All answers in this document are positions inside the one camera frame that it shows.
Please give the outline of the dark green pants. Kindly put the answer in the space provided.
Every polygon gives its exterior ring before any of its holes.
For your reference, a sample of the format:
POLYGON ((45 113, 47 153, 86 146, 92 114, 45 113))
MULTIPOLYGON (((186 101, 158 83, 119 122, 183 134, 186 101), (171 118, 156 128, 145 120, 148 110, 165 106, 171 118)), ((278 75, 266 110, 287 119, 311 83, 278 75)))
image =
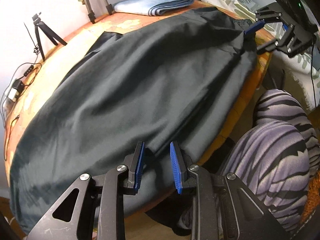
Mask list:
POLYGON ((104 32, 26 127, 10 168, 10 207, 29 233, 81 174, 105 174, 143 141, 139 193, 126 216, 173 184, 170 143, 198 161, 255 67, 250 20, 214 7, 125 34, 104 32))

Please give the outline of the green striped white pillow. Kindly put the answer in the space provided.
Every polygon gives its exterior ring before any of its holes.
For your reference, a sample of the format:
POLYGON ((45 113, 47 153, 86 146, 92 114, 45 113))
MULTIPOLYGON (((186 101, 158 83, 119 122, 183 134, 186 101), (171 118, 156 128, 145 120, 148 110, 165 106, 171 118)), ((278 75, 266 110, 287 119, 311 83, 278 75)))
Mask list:
POLYGON ((258 53, 273 53, 272 63, 291 73, 298 88, 286 90, 303 93, 305 106, 313 111, 319 106, 319 63, 314 52, 319 38, 319 26, 308 17, 301 0, 271 0, 258 5, 253 0, 201 0, 249 19, 251 31, 261 28, 271 34, 269 42, 258 46, 258 53))

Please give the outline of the striped purple trouser leg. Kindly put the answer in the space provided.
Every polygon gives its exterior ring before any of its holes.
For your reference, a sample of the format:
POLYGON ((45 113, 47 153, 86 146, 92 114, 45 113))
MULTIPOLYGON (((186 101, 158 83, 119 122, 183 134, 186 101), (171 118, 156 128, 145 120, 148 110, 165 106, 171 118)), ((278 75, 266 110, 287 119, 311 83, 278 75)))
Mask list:
POLYGON ((236 174, 292 233, 318 169, 319 142, 307 114, 290 93, 271 89, 257 101, 253 127, 239 139, 218 173, 236 174))

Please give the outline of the folded blue blanket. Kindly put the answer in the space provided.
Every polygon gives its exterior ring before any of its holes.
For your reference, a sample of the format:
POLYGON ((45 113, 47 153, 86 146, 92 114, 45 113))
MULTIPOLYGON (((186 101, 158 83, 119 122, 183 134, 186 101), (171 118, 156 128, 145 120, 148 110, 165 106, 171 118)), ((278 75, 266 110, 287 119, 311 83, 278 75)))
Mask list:
POLYGON ((116 3, 115 12, 144 15, 162 16, 168 11, 188 7, 195 0, 125 0, 116 3))

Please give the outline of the white power strip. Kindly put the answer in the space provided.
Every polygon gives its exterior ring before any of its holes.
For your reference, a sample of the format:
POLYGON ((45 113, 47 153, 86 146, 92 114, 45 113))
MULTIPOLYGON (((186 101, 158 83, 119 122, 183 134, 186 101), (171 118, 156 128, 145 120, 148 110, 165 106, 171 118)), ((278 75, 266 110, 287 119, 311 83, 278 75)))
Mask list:
POLYGON ((11 111, 12 107, 16 103, 16 100, 18 98, 18 92, 17 90, 11 88, 5 97, 4 103, 3 103, 3 108, 5 111, 11 111))

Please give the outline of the black power adapter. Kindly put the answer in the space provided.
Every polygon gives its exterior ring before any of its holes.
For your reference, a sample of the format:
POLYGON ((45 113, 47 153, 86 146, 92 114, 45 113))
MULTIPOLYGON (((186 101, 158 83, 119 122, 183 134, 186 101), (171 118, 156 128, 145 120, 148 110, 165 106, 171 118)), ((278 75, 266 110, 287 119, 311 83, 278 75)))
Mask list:
POLYGON ((13 83, 12 83, 12 88, 17 90, 18 94, 21 94, 25 88, 25 84, 23 83, 22 80, 20 79, 16 79, 13 83))

